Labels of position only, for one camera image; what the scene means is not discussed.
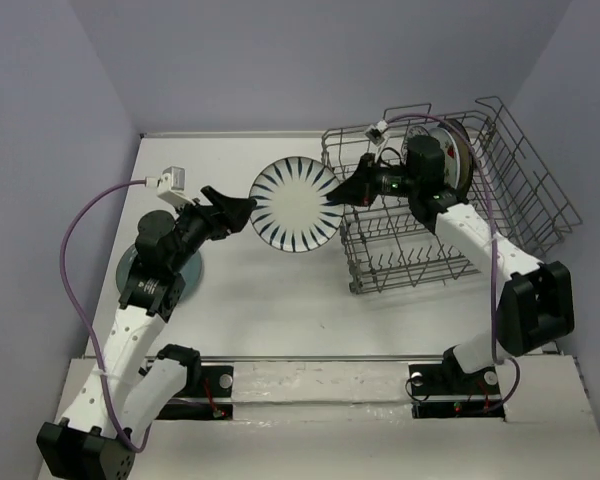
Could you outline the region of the white blue striped plate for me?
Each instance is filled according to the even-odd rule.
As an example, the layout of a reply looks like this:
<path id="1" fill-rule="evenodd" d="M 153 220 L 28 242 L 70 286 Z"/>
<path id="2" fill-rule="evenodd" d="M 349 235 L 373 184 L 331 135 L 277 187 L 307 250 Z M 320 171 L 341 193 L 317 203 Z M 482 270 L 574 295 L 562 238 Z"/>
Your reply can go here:
<path id="1" fill-rule="evenodd" d="M 327 200 L 339 185 L 333 170 L 318 160 L 303 156 L 276 160 L 250 188 L 249 196 L 256 200 L 251 225 L 276 250 L 316 250 L 339 232 L 345 208 Z"/>

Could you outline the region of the plain teal plate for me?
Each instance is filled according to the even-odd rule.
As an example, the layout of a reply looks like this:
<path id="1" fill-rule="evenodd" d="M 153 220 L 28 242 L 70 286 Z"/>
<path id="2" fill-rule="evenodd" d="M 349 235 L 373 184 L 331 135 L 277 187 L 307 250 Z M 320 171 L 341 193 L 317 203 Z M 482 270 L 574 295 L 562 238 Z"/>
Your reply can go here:
<path id="1" fill-rule="evenodd" d="M 120 258 L 115 273 L 115 283 L 119 293 L 122 293 L 128 279 L 131 266 L 136 257 L 134 245 L 130 245 Z M 185 286 L 180 297 L 181 301 L 186 301 L 192 297 L 203 278 L 203 259 L 200 252 L 196 252 L 183 266 L 181 274 L 185 280 Z"/>

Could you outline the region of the blue floral pattern plate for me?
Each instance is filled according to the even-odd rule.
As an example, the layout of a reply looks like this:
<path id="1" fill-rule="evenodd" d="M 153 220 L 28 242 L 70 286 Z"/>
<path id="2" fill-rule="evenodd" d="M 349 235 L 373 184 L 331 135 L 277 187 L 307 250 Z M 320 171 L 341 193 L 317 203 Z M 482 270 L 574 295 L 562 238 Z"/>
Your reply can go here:
<path id="1" fill-rule="evenodd" d="M 407 145 L 408 142 L 417 136 L 428 136 L 428 130 L 422 125 L 411 125 L 405 133 L 404 144 Z"/>

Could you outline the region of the white strawberry pattern plate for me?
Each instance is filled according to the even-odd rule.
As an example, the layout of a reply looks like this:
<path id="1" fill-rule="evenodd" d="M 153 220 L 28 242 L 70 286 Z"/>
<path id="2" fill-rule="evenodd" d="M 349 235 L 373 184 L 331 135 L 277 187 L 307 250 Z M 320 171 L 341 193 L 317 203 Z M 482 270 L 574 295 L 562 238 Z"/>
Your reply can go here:
<path id="1" fill-rule="evenodd" d="M 457 143 L 453 135 L 442 127 L 430 127 L 429 135 L 436 139 L 445 156 L 445 182 L 451 187 L 457 187 L 460 180 L 460 159 Z"/>

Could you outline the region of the dark striped rim plate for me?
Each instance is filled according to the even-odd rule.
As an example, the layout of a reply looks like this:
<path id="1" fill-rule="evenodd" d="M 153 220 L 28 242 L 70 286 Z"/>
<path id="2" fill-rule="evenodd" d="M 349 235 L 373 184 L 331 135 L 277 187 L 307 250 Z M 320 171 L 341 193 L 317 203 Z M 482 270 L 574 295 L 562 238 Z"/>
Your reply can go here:
<path id="1" fill-rule="evenodd" d="M 449 131 L 456 141 L 460 158 L 460 177 L 456 190 L 462 197 L 466 198 L 471 188 L 474 174 L 474 158 L 468 148 L 470 138 L 468 132 L 458 120 L 448 119 L 447 122 L 452 125 L 452 128 L 449 128 L 447 125 L 444 125 L 444 128 Z"/>

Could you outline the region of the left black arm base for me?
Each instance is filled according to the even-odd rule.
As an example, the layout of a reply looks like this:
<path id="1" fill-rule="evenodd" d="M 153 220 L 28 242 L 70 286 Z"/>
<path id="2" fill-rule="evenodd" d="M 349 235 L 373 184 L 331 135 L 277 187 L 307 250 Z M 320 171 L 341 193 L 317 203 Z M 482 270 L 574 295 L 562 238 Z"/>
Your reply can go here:
<path id="1" fill-rule="evenodd" d="M 187 387 L 160 411 L 163 421 L 226 421 L 233 418 L 234 367 L 202 365 L 202 374 L 194 388 Z"/>

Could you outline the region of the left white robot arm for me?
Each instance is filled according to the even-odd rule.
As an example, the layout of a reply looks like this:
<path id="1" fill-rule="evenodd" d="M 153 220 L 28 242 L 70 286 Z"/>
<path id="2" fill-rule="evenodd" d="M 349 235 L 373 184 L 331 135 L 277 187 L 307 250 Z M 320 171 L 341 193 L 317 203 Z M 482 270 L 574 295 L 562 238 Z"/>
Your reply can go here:
<path id="1" fill-rule="evenodd" d="M 96 363 L 56 423 L 43 424 L 37 446 L 50 473 L 61 479 L 125 479 L 147 443 L 153 421 L 177 394 L 201 383 L 198 351 L 169 344 L 145 376 L 149 347 L 169 322 L 185 288 L 181 273 L 207 240 L 241 232 L 256 207 L 210 186 L 202 205 L 179 187 L 159 190 L 172 212 L 153 210 L 138 222 L 136 257 L 119 297 L 106 342 L 89 335 Z"/>

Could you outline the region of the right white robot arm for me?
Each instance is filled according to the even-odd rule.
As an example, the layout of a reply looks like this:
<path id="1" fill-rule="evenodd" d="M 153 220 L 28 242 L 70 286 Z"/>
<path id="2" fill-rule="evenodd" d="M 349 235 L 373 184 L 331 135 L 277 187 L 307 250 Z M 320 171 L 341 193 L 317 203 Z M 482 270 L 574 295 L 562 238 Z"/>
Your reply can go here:
<path id="1" fill-rule="evenodd" d="M 362 207 L 379 195 L 403 197 L 418 223 L 489 276 L 489 330 L 443 355 L 442 384 L 462 392 L 477 372 L 572 333 L 575 318 L 569 269 L 559 261 L 540 261 L 500 234 L 494 218 L 481 217 L 447 181 L 445 170 L 445 147 L 429 135 L 416 135 L 398 165 L 362 155 L 354 173 L 327 199 Z"/>

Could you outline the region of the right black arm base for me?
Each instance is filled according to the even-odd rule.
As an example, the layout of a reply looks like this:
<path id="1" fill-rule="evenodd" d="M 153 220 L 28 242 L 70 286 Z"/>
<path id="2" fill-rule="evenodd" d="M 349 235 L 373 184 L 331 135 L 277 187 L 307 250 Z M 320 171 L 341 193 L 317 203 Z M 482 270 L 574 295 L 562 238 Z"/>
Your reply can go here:
<path id="1" fill-rule="evenodd" d="M 415 419 L 505 418 L 493 367 L 449 380 L 441 363 L 410 364 L 405 391 Z"/>

